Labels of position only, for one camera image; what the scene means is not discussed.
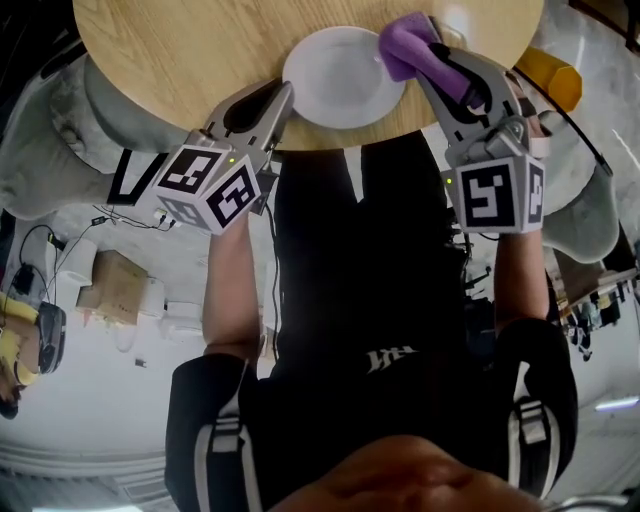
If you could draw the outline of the person's right hand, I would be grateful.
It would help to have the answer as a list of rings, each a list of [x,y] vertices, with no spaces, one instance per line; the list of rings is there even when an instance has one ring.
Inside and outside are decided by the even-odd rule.
[[[547,158],[550,154],[550,135],[541,125],[536,108],[513,73],[507,71],[505,78],[509,81],[509,86],[520,104],[522,115],[527,120],[531,155],[538,160]]]

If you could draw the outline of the person's black t-shirt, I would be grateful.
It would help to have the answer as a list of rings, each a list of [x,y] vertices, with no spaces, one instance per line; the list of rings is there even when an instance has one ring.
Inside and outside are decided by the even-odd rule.
[[[180,512],[264,512],[358,449],[408,435],[541,498],[577,427],[566,339],[539,319],[499,334],[488,371],[466,353],[396,347],[261,379],[210,354],[174,371],[165,482]]]

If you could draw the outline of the yellow plastic stool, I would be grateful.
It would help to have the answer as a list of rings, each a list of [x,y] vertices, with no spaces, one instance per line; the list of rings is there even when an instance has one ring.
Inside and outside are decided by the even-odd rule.
[[[578,71],[543,50],[529,46],[516,68],[566,112],[574,111],[582,99],[583,80]]]

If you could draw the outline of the brown cardboard box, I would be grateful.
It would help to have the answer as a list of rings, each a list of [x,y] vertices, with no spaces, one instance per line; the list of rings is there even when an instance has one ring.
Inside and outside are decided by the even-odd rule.
[[[124,325],[136,325],[147,276],[145,269],[116,250],[98,252],[92,284],[80,289],[76,308]]]

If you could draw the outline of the white plate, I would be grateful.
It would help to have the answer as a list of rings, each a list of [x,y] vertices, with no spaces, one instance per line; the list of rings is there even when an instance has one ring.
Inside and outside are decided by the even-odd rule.
[[[374,124],[394,110],[404,91],[394,81],[373,31],[338,26],[319,30],[289,53],[282,78],[294,89],[294,110],[303,119],[330,129]]]

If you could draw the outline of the white cylindrical roll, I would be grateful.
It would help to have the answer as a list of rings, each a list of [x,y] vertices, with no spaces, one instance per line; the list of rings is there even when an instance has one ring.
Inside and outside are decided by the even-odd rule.
[[[82,276],[91,276],[97,245],[89,239],[74,238],[65,247],[60,270]]]
[[[56,275],[57,300],[77,299],[80,289],[92,284],[91,272],[63,269]]]

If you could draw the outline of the person's left forearm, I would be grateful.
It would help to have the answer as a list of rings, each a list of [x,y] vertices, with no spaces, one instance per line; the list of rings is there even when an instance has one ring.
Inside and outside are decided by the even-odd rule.
[[[202,332],[206,354],[257,363],[261,323],[246,214],[210,239]]]

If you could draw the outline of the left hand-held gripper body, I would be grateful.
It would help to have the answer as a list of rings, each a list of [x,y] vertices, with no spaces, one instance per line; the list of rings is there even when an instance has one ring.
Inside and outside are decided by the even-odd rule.
[[[274,133],[273,121],[245,132],[213,121],[174,151],[152,191],[178,222],[220,235],[259,198]]]

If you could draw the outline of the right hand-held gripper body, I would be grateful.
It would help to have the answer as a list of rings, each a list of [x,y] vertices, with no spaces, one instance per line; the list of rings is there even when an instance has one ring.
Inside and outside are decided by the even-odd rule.
[[[523,234],[543,225],[545,166],[529,149],[525,118],[511,116],[445,152],[445,185],[466,233]]]

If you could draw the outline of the purple cloth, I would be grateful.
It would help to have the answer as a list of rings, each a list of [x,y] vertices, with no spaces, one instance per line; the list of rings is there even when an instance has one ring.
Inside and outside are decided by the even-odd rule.
[[[395,82],[422,74],[458,105],[476,109],[488,99],[470,78],[437,54],[447,47],[431,16],[414,12],[391,22],[380,33],[378,49]]]

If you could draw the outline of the grey upholstered chair black frame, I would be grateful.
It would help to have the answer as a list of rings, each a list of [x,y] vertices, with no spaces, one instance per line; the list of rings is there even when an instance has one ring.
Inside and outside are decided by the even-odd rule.
[[[543,245],[594,263],[611,252],[619,236],[613,172],[561,114],[547,110],[539,120],[549,135]]]
[[[52,100],[65,79],[76,78],[81,105],[107,142],[125,151],[164,154],[187,132],[140,107],[120,92],[89,56],[25,86],[2,126],[0,207],[21,220],[35,220],[70,204],[106,204],[116,182],[85,162],[86,143],[72,127],[59,130]]]

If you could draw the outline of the person's black trousers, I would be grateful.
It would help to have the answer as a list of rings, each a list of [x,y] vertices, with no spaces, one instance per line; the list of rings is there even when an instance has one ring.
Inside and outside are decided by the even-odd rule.
[[[440,355],[465,341],[461,254],[421,132],[361,150],[356,193],[343,151],[287,152],[275,197],[279,362],[340,364],[377,349]]]

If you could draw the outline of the dark hanging clothes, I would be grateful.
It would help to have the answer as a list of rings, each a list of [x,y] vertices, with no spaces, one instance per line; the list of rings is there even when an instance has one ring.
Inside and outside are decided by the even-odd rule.
[[[589,362],[593,354],[593,333],[616,326],[622,317],[621,305],[631,298],[640,306],[640,280],[637,278],[606,286],[603,291],[593,292],[563,311],[564,335],[584,362]]]

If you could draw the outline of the person's right forearm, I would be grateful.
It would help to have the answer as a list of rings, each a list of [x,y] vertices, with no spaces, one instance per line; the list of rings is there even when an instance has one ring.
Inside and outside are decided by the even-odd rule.
[[[500,236],[494,306],[497,333],[519,319],[547,317],[550,304],[540,230]]]

